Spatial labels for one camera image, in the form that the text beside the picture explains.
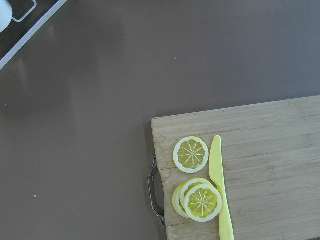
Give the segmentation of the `stacked lemon slices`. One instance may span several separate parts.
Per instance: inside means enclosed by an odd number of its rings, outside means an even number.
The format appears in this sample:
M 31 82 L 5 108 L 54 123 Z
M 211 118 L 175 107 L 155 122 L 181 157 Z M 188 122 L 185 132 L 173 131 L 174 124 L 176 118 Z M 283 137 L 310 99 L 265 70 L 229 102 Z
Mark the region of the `stacked lemon slices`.
M 183 218 L 204 223 L 214 219 L 222 209 L 219 191 L 204 178 L 192 178 L 173 192 L 172 205 Z

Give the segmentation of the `wooden cutting board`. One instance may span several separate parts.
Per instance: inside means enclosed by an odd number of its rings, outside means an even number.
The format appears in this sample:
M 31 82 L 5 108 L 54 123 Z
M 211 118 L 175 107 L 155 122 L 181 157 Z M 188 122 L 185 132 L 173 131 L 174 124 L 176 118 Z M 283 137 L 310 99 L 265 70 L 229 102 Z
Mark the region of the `wooden cutting board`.
M 196 222 L 173 208 L 176 187 L 209 169 L 180 171 L 173 152 L 182 138 L 208 146 L 221 137 L 225 188 L 237 240 L 311 240 L 320 236 L 320 98 L 310 96 L 151 121 L 164 190 L 169 240 L 217 240 L 219 221 Z

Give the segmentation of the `lemon slice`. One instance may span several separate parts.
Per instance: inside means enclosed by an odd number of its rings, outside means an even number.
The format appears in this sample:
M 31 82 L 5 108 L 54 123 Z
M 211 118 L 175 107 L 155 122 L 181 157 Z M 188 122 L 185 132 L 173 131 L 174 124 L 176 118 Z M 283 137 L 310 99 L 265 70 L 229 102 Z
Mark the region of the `lemon slice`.
M 209 149 L 202 139 L 196 136 L 187 136 L 177 142 L 172 158 L 180 171 L 194 174 L 207 165 L 209 154 Z

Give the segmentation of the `yellow plastic knife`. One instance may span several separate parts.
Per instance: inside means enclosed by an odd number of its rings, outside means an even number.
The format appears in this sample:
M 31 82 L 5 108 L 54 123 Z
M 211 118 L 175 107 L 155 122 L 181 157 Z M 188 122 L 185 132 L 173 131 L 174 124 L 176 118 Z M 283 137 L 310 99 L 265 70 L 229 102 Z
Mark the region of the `yellow plastic knife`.
M 209 177 L 217 186 L 222 199 L 222 206 L 219 212 L 219 238 L 221 240 L 234 240 L 234 229 L 230 215 L 222 158 L 222 139 L 219 135 L 213 137 L 209 153 Z

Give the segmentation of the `white mint cup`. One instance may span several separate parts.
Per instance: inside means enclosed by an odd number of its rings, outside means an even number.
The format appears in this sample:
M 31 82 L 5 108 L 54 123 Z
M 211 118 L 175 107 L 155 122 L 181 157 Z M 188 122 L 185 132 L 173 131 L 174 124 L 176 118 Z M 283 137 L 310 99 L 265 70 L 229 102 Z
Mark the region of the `white mint cup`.
M 7 0 L 0 0 L 0 33 L 2 33 L 11 23 L 13 9 Z

